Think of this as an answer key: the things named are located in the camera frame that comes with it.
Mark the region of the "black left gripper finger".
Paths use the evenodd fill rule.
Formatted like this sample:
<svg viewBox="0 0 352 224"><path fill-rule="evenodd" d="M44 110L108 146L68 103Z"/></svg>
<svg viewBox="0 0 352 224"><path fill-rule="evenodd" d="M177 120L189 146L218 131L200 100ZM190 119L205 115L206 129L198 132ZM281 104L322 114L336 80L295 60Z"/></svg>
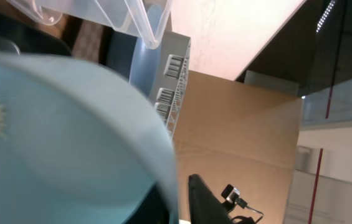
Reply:
<svg viewBox="0 0 352 224"><path fill-rule="evenodd" d="M189 214L192 224L232 224L228 211L198 174L188 179Z"/></svg>

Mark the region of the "dark blue plate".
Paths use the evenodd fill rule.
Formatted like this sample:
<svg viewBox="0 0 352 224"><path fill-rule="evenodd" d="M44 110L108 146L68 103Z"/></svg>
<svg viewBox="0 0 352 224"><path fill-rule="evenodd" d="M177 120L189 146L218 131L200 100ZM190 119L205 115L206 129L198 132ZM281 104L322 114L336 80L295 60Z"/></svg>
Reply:
<svg viewBox="0 0 352 224"><path fill-rule="evenodd" d="M99 63L118 72L145 96L151 92L159 67L161 43L146 48L141 38L104 26Z"/></svg>

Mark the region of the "light blue bowl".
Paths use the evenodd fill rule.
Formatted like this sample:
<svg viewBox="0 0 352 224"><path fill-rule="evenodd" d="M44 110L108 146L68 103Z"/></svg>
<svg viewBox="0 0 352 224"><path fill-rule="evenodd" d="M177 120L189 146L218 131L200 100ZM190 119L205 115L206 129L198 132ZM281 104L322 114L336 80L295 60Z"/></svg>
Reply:
<svg viewBox="0 0 352 224"><path fill-rule="evenodd" d="M114 71L0 52L0 223L177 223L171 137Z"/></svg>

